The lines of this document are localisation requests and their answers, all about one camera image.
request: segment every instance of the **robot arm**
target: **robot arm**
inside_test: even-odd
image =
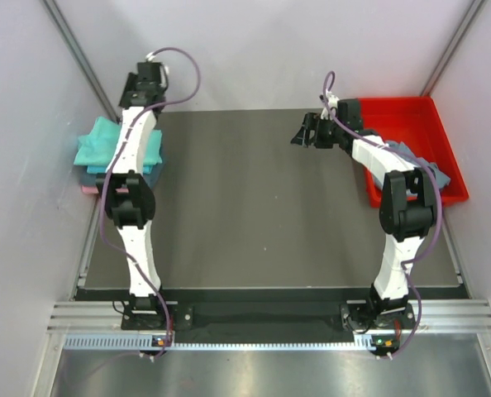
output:
[[[122,157],[119,161],[114,166],[113,163],[110,163],[108,166],[108,169],[113,166],[113,175],[128,175],[130,172],[142,175],[143,173],[143,160],[148,145],[148,139],[156,124],[154,113],[144,113],[137,121],[135,128],[132,129],[130,139],[126,139],[126,134],[129,131],[133,119],[141,113],[143,109],[144,108],[140,106],[132,106],[122,111],[122,129],[117,143],[115,156],[117,156],[117,153],[124,142],[126,142],[126,147],[124,148]],[[146,222],[141,223],[142,227],[141,224],[125,226],[121,222],[118,224],[116,223],[116,226],[121,235],[125,251],[130,252],[134,256],[145,275],[147,275],[152,284],[159,289],[161,287],[161,280],[155,271],[154,254],[150,239],[152,218],[148,218],[149,219],[147,219]],[[128,258],[128,268],[130,270],[130,294],[133,294],[136,297],[153,295],[153,290],[148,283],[142,279],[141,274],[135,267],[135,263],[133,263],[130,258]]]
[[[355,139],[323,113],[307,113],[303,125],[291,143],[316,148],[338,145],[382,182],[379,220],[386,233],[381,269],[370,287],[365,315],[372,320],[391,313],[405,313],[408,307],[408,283],[402,262],[411,260],[436,221],[436,200],[431,182],[422,169],[394,153],[374,131],[364,129],[357,99],[336,100],[340,121],[379,147]],[[408,191],[416,197],[408,200]],[[412,264],[406,265],[407,272]]]
[[[125,308],[125,317],[128,318],[138,313],[160,313],[160,304],[155,292],[145,282],[136,264],[156,289],[160,289],[161,286],[161,280],[155,270],[150,239],[152,219],[155,215],[155,198],[142,176],[146,147],[161,108],[144,112],[140,117],[139,115],[146,107],[164,102],[168,77],[164,65],[150,61],[137,64],[137,72],[128,74],[122,94],[122,129],[114,160],[107,167],[112,176],[106,187],[104,204],[106,215],[113,220],[121,235],[125,251],[136,260],[135,263],[130,258],[127,259],[130,270],[130,301]],[[136,117],[136,125],[131,127]],[[116,162],[120,151],[121,157]],[[105,174],[97,176],[97,187],[101,193],[105,189],[105,178]]]

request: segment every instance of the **teal cloth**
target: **teal cloth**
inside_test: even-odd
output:
[[[86,171],[88,174],[106,174],[106,169],[107,165],[88,165]],[[153,165],[143,165],[143,175],[151,174],[153,169]]]
[[[121,135],[121,126],[104,117],[98,117],[88,135],[79,136],[79,151],[74,158],[75,165],[106,167],[112,161]],[[162,133],[154,130],[148,139],[143,165],[161,164],[160,156]]]
[[[154,188],[157,183],[157,179],[160,177],[161,170],[163,169],[164,163],[158,164],[152,170],[152,173],[149,175],[143,175],[148,186]],[[97,186],[97,176],[88,174],[87,172],[83,172],[80,175],[80,184],[86,187],[96,187]]]

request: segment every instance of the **gray wall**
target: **gray wall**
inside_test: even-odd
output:
[[[472,290],[491,304],[491,1],[433,98],[470,192],[446,215]]]
[[[202,88],[172,111],[314,108],[330,69],[340,97],[418,95],[469,2],[58,0],[113,103],[151,50],[192,52]],[[192,67],[162,59],[185,95]]]
[[[26,395],[93,201],[72,171],[101,108],[37,0],[0,2],[0,396]]]

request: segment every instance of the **blue towel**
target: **blue towel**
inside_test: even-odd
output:
[[[160,177],[161,170],[164,167],[164,162],[153,167],[153,170],[148,175],[143,175],[146,183],[153,188],[155,184],[157,184],[157,179]],[[80,175],[80,184],[82,186],[94,187],[96,186],[97,176],[95,174],[89,174],[87,172],[83,172]]]
[[[154,165],[143,165],[143,175],[148,175],[152,173],[154,169]],[[87,172],[88,174],[106,174],[107,166],[99,166],[99,165],[88,165]]]
[[[98,117],[91,132],[79,136],[79,151],[73,164],[106,167],[115,155],[120,135],[121,126],[104,117]],[[160,130],[154,130],[150,134],[143,165],[156,165],[163,162],[160,156],[161,137]]]
[[[414,153],[412,153],[411,149],[409,149],[409,147],[403,142],[397,143],[396,141],[386,141],[385,143],[387,143],[391,148],[399,151],[400,153],[405,153],[406,155],[410,155],[411,157],[415,156]],[[430,163],[422,157],[417,157],[417,158],[419,161],[421,161],[424,165],[427,165],[433,171],[433,173],[435,174],[436,185],[438,186],[438,189],[442,190],[448,184],[450,184],[451,178],[449,176],[447,176],[446,174],[444,174],[442,171],[440,171],[438,169],[438,165],[436,165],[436,163]],[[374,176],[373,176],[373,179],[374,179],[374,184],[376,185],[376,187],[381,190],[383,188],[381,182],[379,180],[377,180]],[[415,194],[408,192],[408,195],[413,196]]]

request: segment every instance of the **red plastic bin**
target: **red plastic bin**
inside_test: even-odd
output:
[[[365,128],[373,128],[384,141],[404,142],[417,157],[436,162],[451,182],[441,190],[442,205],[468,199],[459,167],[433,100],[416,98],[361,98]],[[381,190],[374,186],[372,174],[365,170],[370,206],[378,208]]]

